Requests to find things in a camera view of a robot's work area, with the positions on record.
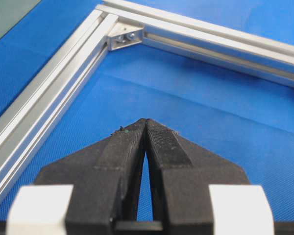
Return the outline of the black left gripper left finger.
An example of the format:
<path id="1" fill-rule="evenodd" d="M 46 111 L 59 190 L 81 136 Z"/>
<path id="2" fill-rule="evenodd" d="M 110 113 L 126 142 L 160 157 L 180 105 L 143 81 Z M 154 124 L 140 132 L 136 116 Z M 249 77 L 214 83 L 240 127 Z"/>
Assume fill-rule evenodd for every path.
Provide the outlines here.
<path id="1" fill-rule="evenodd" d="M 116 219 L 137 217 L 146 120 L 44 166 L 36 185 L 73 185 L 65 224 L 70 235 L 110 235 Z"/>

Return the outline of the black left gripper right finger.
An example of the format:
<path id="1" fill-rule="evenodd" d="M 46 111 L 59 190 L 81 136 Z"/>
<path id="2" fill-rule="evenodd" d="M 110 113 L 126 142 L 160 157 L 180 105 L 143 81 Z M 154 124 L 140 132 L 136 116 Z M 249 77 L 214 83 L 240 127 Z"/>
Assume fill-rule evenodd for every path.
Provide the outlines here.
<path id="1" fill-rule="evenodd" d="M 213 234 L 208 186 L 248 185 L 244 170 L 152 119 L 146 142 L 153 218 L 168 235 Z"/>

